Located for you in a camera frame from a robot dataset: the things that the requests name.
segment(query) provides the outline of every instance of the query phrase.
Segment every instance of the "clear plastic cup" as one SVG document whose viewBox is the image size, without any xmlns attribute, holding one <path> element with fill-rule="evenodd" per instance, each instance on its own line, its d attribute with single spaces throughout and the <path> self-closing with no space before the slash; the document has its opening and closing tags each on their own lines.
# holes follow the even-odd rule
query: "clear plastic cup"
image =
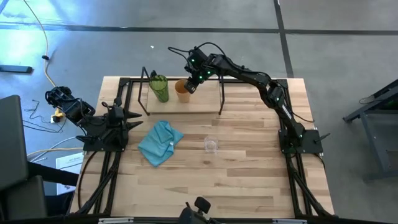
<svg viewBox="0 0 398 224">
<path fill-rule="evenodd" d="M 205 150 L 206 152 L 217 154 L 218 139 L 214 136 L 207 136 L 205 138 Z"/>
</svg>

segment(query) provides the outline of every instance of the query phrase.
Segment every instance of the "teal towel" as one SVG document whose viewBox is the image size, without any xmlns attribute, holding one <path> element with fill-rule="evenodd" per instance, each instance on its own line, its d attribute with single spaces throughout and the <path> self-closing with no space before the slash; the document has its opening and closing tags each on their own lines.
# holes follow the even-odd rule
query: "teal towel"
<svg viewBox="0 0 398 224">
<path fill-rule="evenodd" d="M 174 153 L 183 134 L 170 126 L 168 121 L 158 121 L 139 143 L 138 149 L 155 167 L 161 165 Z"/>
</svg>

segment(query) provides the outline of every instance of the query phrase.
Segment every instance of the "butcher block tabletop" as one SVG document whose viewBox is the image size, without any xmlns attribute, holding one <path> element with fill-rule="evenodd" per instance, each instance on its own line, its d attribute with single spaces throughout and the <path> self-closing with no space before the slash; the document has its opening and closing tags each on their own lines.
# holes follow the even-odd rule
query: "butcher block tabletop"
<svg viewBox="0 0 398 224">
<path fill-rule="evenodd" d="M 113 104 L 119 79 L 104 77 L 96 114 L 106 112 L 106 108 L 101 106 L 102 101 Z M 311 120 L 304 80 L 288 78 L 287 81 L 293 111 Z M 193 206 L 195 199 L 202 196 L 211 203 L 209 217 L 294 217 L 287 167 L 279 148 L 278 116 L 262 102 L 255 87 L 245 83 L 224 85 L 225 104 L 221 115 L 189 113 L 150 116 L 145 114 L 137 101 L 139 84 L 133 85 L 129 110 L 142 114 L 142 117 L 130 121 L 143 123 L 129 132 L 129 143 L 121 156 L 112 216 L 178 217 L 185 202 Z M 149 87 L 144 83 L 143 105 L 146 105 L 148 91 Z M 312 123 L 295 119 L 307 129 L 313 128 Z M 184 137 L 175 145 L 174 155 L 155 168 L 137 146 L 159 120 L 170 122 Z M 218 139 L 217 154 L 205 151 L 203 140 L 207 136 Z M 85 156 L 83 166 L 90 154 Z M 81 185 L 82 203 L 98 186 L 103 157 L 104 153 L 99 152 L 88 164 Z M 328 212 L 334 213 L 321 160 L 311 154 L 303 154 L 302 157 L 308 188 Z M 304 212 L 301 190 L 297 192 L 300 208 Z M 104 191 L 101 210 L 105 207 L 107 195 L 108 188 Z M 70 211 L 77 210 L 75 193 Z"/>
</svg>

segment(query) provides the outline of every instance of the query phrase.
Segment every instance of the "concrete floor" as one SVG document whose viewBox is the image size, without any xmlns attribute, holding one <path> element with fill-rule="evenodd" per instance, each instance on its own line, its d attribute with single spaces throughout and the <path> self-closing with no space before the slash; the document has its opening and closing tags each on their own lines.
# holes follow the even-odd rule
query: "concrete floor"
<svg viewBox="0 0 398 224">
<path fill-rule="evenodd" d="M 112 27 L 199 27 L 277 29 L 273 0 L 30 0 L 44 24 Z M 280 0 L 286 29 L 397 30 L 398 1 Z M 21 0 L 10 0 L 0 13 L 0 25 L 36 23 Z M 49 118 L 44 100 L 52 88 L 42 70 L 45 50 L 40 30 L 0 29 L 0 64 L 28 65 L 31 75 L 0 73 L 0 98 L 18 94 L 22 109 L 40 100 L 37 114 Z M 237 64 L 286 77 L 279 34 L 210 32 L 90 32 L 47 31 L 51 62 L 48 72 L 58 85 L 95 105 L 105 75 L 139 75 L 141 67 L 165 75 L 186 75 L 184 62 L 168 46 L 192 48 L 205 41 L 219 44 Z M 398 220 L 398 178 L 365 184 L 376 171 L 360 122 L 341 119 L 368 96 L 398 75 L 398 35 L 287 35 L 294 77 L 304 78 L 315 124 L 323 141 L 326 174 L 334 209 L 344 218 L 381 222 Z M 216 52 L 211 47 L 205 52 Z M 141 113 L 140 108 L 132 109 Z M 24 112 L 24 119 L 29 113 Z M 81 134 L 67 122 L 62 134 L 25 129 L 27 152 L 46 149 Z M 62 147 L 78 147 L 72 140 Z M 55 158 L 75 152 L 51 152 L 41 164 L 55 167 Z M 51 185 L 48 194 L 54 194 Z"/>
</svg>

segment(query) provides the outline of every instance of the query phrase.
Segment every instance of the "orange cup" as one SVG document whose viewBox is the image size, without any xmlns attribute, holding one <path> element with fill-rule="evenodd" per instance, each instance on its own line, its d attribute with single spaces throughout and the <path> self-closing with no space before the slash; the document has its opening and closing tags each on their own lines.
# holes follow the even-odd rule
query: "orange cup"
<svg viewBox="0 0 398 224">
<path fill-rule="evenodd" d="M 188 103 L 191 97 L 191 93 L 189 93 L 188 90 L 186 90 L 184 87 L 186 82 L 187 80 L 179 80 L 174 85 L 175 92 L 178 96 L 178 100 L 181 103 Z"/>
</svg>

